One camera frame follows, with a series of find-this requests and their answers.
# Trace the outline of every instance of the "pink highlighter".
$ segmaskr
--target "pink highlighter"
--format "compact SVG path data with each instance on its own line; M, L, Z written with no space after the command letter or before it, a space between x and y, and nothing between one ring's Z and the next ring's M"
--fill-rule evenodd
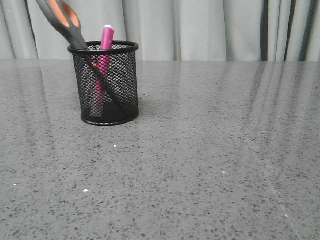
M102 40L100 49L101 50L108 50L112 48L112 42L114 39L114 30L112 26L105 25L102 32ZM98 67L100 70L100 73L107 78L108 76L108 68L109 68L109 55L100 55L98 57ZM95 81L95 98L93 100L93 105L95 106L95 109L92 111L94 117L101 118L103 115L103 99L104 94L106 93L106 90L102 86L99 79Z

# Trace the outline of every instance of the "table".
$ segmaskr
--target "table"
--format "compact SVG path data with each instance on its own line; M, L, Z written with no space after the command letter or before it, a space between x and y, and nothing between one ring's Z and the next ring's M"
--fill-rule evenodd
M139 61L80 119L70 60L0 60L0 239L320 239L320 63Z

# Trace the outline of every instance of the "gray countertop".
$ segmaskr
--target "gray countertop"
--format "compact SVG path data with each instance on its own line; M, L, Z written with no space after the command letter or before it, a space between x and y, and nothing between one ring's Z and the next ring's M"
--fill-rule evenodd
M320 63L137 63L80 118L73 62L0 61L1 240L320 239Z

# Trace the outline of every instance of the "pen holder base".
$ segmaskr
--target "pen holder base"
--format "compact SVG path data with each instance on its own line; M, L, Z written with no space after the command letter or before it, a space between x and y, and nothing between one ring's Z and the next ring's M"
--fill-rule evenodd
M91 125L113 126L139 116L136 50L138 44L113 41L100 50L99 41L87 42L89 50L73 49L81 119Z

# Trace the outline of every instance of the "black mesh pen holder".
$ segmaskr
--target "black mesh pen holder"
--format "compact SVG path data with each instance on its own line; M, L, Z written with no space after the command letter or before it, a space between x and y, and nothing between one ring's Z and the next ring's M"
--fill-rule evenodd
M89 50L73 49L81 119L88 124L112 126L139 115L136 50L129 41L113 41L100 50L100 41L87 42Z

